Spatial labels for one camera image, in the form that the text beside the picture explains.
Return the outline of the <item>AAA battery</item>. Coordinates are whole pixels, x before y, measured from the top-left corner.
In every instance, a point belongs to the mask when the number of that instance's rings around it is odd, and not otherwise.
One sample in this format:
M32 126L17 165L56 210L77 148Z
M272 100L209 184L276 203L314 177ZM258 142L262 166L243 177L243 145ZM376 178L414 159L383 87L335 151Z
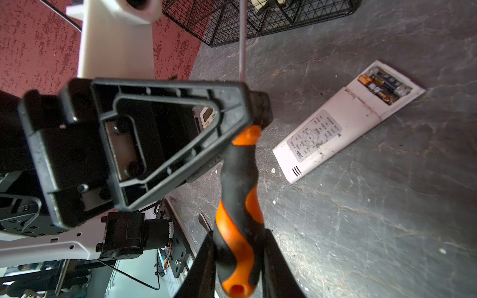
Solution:
M382 79L375 75L362 74L358 77L358 81L389 106L400 99L391 88L386 86Z
M379 67L372 68L367 74L396 96L403 97L412 91L411 87L401 83L395 77Z

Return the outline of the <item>orange black screwdriver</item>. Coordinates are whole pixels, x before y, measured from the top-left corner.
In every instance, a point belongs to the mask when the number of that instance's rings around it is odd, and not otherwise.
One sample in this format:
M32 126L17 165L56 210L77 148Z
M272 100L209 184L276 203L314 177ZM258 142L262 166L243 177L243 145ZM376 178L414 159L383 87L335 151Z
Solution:
M256 147L262 135L261 114L245 92L250 114L227 147L221 170L221 200L214 226L216 272L231 298L248 298L255 291L263 265L265 225L257 196Z

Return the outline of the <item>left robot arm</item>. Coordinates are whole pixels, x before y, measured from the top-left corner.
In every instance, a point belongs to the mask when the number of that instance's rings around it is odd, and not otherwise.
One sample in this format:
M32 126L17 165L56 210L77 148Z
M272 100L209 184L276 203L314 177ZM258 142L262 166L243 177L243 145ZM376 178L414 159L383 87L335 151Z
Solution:
M71 79L57 94L1 93L1 231L82 238L104 212L134 212L219 163L273 119L244 83Z

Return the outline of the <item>long white remote control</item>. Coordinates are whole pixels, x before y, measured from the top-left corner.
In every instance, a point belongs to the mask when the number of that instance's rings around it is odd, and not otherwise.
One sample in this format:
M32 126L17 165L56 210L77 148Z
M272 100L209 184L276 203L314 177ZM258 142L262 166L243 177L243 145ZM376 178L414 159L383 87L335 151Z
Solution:
M387 105L358 81L379 67L412 91ZM295 183L356 139L423 95L425 90L389 65L373 62L284 138L273 154L289 183Z

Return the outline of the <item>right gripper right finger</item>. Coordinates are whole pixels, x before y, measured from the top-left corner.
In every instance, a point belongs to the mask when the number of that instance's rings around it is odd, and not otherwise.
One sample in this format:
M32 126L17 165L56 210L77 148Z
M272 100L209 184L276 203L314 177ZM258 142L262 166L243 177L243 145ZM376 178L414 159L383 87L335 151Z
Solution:
M271 230L265 230L262 272L264 298L305 298Z

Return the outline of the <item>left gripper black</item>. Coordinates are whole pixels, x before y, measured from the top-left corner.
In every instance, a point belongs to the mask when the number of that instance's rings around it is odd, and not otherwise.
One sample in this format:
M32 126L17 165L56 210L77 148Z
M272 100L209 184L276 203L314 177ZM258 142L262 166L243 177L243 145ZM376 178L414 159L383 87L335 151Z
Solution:
M53 223L78 227L110 210L112 194L136 211L199 178L249 118L246 90L266 128L268 94L240 82L74 78L56 95L28 91L17 110ZM195 106L216 112L202 132Z

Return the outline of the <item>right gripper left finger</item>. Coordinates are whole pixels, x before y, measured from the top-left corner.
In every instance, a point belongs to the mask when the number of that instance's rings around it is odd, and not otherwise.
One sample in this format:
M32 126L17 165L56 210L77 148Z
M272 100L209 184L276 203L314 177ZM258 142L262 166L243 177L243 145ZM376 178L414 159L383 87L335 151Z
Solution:
M174 298L214 298L216 285L216 248L210 231L196 255L186 279Z

